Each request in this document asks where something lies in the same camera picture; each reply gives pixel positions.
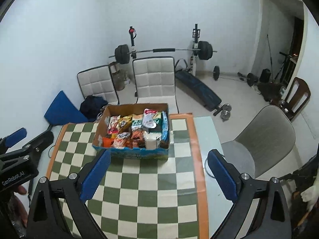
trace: chair seat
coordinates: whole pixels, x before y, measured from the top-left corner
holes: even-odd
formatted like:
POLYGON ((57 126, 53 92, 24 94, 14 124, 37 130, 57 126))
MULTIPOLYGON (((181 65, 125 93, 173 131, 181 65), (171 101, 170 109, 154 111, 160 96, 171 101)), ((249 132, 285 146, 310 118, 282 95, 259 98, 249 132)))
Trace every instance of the chair seat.
POLYGON ((225 160, 236 167, 239 173, 248 173, 255 178, 255 162, 248 149, 237 141, 221 144, 225 160))
POLYGON ((137 103, 167 103, 169 114, 178 114, 175 96, 140 97, 137 103))

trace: silver bolt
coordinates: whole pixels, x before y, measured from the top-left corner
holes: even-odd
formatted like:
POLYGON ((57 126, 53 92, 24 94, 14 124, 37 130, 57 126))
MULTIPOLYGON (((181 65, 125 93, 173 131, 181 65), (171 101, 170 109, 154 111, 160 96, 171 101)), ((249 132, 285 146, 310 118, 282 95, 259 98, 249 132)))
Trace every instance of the silver bolt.
POLYGON ((244 179, 244 180, 248 180, 250 178, 249 174, 248 173, 242 173, 241 174, 241 177, 244 179))
POLYGON ((74 180, 78 175, 75 173, 75 172, 72 172, 70 175, 69 175, 69 178, 71 180, 74 180))
POLYGON ((279 183, 279 179, 277 177, 272 177, 272 182, 273 183, 279 183))
POLYGON ((42 177, 39 179, 40 183, 45 183, 47 181, 47 177, 42 177))

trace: blue gripper pad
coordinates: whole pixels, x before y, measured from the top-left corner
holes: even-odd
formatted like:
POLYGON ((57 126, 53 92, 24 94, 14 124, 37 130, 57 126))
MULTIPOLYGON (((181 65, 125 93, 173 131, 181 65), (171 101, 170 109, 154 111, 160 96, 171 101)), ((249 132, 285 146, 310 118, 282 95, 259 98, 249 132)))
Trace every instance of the blue gripper pad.
POLYGON ((20 142, 23 138, 27 137, 27 130, 23 127, 12 133, 11 135, 5 138, 5 146, 10 148, 13 147, 16 143, 20 142))
POLYGON ((217 150, 209 151, 207 157, 208 166, 211 169, 214 177, 216 178, 218 185, 223 191, 225 198, 231 200, 234 203, 238 198, 235 181, 226 170, 225 166, 215 155, 214 151, 219 154, 217 150))
POLYGON ((92 199, 100 184, 106 170, 111 163, 110 151, 105 150, 99 160, 93 166, 84 182, 82 183, 82 190, 80 193, 80 200, 85 203, 87 200, 92 199))

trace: barbell bar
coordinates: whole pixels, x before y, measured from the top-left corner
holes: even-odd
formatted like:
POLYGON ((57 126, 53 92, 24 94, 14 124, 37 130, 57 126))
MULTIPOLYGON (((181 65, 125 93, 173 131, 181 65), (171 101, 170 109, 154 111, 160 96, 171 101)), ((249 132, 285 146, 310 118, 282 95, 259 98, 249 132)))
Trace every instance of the barbell bar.
POLYGON ((213 47, 211 44, 209 44, 206 41, 199 41, 198 42, 198 48, 191 48, 191 49, 186 49, 186 48, 157 48, 157 49, 150 49, 150 50, 140 50, 140 51, 129 51, 129 46, 124 44, 118 46, 115 51, 113 56, 109 56, 109 58, 115 57, 116 61, 120 64, 128 64, 130 62, 130 55, 131 54, 136 54, 136 53, 144 53, 144 52, 175 52, 176 50, 183 50, 183 51, 198 51, 198 57, 201 60, 208 60, 212 58, 213 52, 213 47))

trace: gray chair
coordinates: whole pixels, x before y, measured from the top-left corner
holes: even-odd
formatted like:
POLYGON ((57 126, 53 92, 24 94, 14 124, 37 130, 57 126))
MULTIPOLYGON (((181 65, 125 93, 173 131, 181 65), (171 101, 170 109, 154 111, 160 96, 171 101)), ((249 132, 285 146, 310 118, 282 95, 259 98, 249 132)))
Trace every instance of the gray chair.
POLYGON ((278 164, 296 140, 289 119, 276 106, 264 107, 234 141, 223 143, 227 162, 255 178, 278 164))

